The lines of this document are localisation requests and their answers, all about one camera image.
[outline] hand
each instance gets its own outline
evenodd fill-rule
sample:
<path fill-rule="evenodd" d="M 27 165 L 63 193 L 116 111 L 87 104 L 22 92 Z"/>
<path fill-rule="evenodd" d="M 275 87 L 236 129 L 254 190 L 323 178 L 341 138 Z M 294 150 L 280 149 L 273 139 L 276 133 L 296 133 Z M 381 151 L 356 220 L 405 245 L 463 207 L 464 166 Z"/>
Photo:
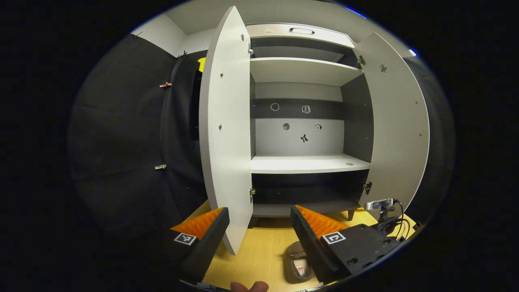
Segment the hand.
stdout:
<path fill-rule="evenodd" d="M 247 289 L 243 284 L 237 282 L 230 283 L 231 292 L 267 292 L 268 284 L 263 281 L 256 281 L 252 285 L 251 289 Z"/>

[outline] wooden table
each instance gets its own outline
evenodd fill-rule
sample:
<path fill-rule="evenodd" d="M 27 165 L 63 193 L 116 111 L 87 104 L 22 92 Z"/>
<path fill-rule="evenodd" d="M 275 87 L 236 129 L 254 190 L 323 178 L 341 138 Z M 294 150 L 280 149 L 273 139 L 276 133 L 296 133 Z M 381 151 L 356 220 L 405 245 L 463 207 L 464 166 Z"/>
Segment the wooden table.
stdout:
<path fill-rule="evenodd" d="M 210 210 L 206 201 L 186 221 Z M 351 221 L 347 221 L 347 211 L 326 215 L 348 226 L 377 223 L 377 220 L 363 209 L 355 210 Z M 411 223 L 409 237 L 414 233 L 412 226 L 415 222 L 405 214 L 404 218 Z M 407 225 L 405 229 L 402 226 L 402 230 L 407 233 Z M 397 231 L 398 228 L 395 228 L 391 236 L 396 236 Z M 283 253 L 298 240 L 290 224 L 290 218 L 260 218 L 254 228 L 247 229 L 237 256 L 230 255 L 223 242 L 220 242 L 203 282 L 230 289 L 231 281 L 242 283 L 246 287 L 251 287 L 256 281 L 264 281 L 270 286 L 269 291 L 287 292 L 321 286 L 322 283 L 315 276 L 300 284 L 290 284 L 285 280 Z"/>

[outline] cabinet door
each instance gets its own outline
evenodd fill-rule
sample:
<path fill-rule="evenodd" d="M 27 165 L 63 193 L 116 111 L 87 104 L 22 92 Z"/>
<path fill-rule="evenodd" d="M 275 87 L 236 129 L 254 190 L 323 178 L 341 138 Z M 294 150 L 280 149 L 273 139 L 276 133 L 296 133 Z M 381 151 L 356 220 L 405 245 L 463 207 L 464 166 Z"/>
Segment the cabinet door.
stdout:
<path fill-rule="evenodd" d="M 211 209 L 229 208 L 223 241 L 238 252 L 252 216 L 250 37 L 236 7 L 216 29 L 200 87 L 200 152 Z"/>
<path fill-rule="evenodd" d="M 429 117 L 424 96 L 402 57 L 377 33 L 354 49 L 362 65 L 373 104 L 373 155 L 359 201 L 396 198 L 405 208 L 424 175 L 429 153 Z M 370 212 L 378 218 L 378 211 Z"/>

